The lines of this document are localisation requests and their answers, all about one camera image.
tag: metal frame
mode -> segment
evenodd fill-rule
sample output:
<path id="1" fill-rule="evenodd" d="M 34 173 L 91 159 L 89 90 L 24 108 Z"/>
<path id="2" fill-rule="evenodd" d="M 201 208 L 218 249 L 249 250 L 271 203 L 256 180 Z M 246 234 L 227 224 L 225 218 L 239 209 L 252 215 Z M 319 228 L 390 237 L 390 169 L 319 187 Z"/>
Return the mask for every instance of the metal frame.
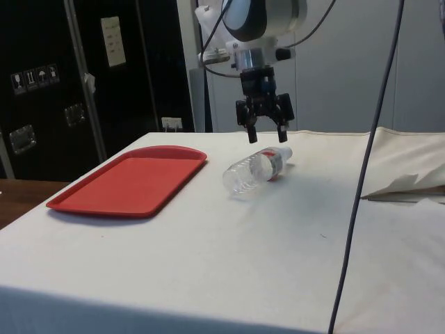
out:
<path id="1" fill-rule="evenodd" d="M 15 179 L 13 166 L 11 165 L 11 161 L 9 160 L 8 151 L 6 150 L 5 141 L 3 140 L 3 135 L 1 134 L 1 129 L 0 129 L 0 161 L 3 164 L 3 168 L 5 169 L 6 177 L 8 179 Z"/>
<path id="2" fill-rule="evenodd" d="M 149 61 L 148 61 L 147 43 L 145 43 L 145 34 L 144 34 L 144 27 L 143 27 L 143 23 L 142 23 L 142 15 L 140 14 L 139 1 L 140 0 L 135 0 L 136 14 L 138 16 L 138 24 L 139 24 L 140 41 L 142 42 L 142 47 L 143 47 L 143 51 L 144 51 L 145 70 L 147 71 L 148 86 L 149 86 L 150 95 L 152 96 L 152 108 L 153 108 L 154 118 L 156 119 L 156 130 L 157 130 L 157 132 L 160 132 L 161 128 L 159 127 L 159 118 L 158 118 L 158 113 L 156 111 L 156 102 L 154 100 L 155 96 L 154 96 L 154 89 L 153 89 L 153 84 L 152 84 L 152 74 L 150 72 L 150 66 L 149 66 Z"/>
<path id="3" fill-rule="evenodd" d="M 84 80 L 85 73 L 88 73 L 88 67 L 86 65 L 86 58 L 83 52 L 82 39 L 79 24 L 77 22 L 74 2 L 73 0 L 63 0 L 63 3 L 65 4 L 65 12 L 68 19 L 68 26 L 70 27 L 74 54 L 76 55 L 77 67 L 79 69 L 79 76 L 86 101 L 86 108 L 88 110 L 88 115 L 90 116 L 92 134 L 95 138 L 97 155 L 99 157 L 99 162 L 103 162 L 106 160 L 104 138 L 102 137 L 102 129 L 100 127 L 94 97 Z"/>

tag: black cabinet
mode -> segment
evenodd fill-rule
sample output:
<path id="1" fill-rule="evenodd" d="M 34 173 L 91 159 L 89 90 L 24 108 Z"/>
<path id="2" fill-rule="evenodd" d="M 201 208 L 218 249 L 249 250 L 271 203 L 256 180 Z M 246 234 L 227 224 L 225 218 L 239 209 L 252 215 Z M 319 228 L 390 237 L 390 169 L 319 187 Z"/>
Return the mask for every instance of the black cabinet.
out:
<path id="1" fill-rule="evenodd" d="M 16 178 L 75 180 L 162 117 L 194 130 L 176 0 L 5 0 L 0 27 L 2 157 Z"/>
<path id="2" fill-rule="evenodd" d="M 61 0 L 0 4 L 0 128 L 16 178 L 72 181 L 98 163 Z"/>

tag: wooden surface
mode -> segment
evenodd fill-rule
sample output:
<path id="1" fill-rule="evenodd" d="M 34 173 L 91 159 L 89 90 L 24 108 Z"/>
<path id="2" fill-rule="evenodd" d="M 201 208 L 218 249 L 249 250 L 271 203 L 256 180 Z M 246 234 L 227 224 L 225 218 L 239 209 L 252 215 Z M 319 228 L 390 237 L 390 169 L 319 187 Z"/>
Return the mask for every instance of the wooden surface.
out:
<path id="1" fill-rule="evenodd" d="M 65 182 L 0 179 L 0 230 L 67 185 Z"/>

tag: white wall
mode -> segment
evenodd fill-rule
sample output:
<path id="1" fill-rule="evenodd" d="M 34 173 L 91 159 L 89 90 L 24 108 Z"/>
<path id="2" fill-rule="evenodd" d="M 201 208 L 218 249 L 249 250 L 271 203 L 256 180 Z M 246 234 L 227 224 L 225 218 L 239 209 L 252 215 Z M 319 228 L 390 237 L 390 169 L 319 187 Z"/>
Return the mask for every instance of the white wall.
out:
<path id="1" fill-rule="evenodd" d="M 178 0 L 185 6 L 188 0 Z M 308 0 L 308 18 L 289 44 L 305 36 L 323 15 L 330 0 Z M 320 30 L 297 48 L 296 61 L 275 66 L 277 93 L 290 93 L 297 110 L 298 129 L 362 132 L 370 127 L 385 70 L 396 20 L 397 0 L 338 0 Z M 181 26 L 193 17 L 180 10 Z M 183 31 L 193 40 L 192 30 Z M 438 0 L 407 0 L 381 125 L 403 131 L 445 131 L 445 41 Z M 184 49 L 188 66 L 196 53 Z M 228 64 L 215 65 L 231 72 Z M 209 75 L 214 130 L 239 131 L 235 101 L 241 99 L 236 79 Z M 259 130 L 274 129 L 272 122 Z"/>

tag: bottle label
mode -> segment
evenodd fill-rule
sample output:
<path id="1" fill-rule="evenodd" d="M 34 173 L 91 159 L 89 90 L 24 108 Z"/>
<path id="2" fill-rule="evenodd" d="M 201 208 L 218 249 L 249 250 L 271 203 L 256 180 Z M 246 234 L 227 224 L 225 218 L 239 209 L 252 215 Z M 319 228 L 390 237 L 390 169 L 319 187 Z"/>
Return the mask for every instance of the bottle label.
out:
<path id="1" fill-rule="evenodd" d="M 281 155 L 279 153 L 272 150 L 261 151 L 261 154 L 266 156 L 269 159 L 270 164 L 272 165 L 271 179 L 273 179 L 283 170 L 283 159 L 281 158 Z"/>

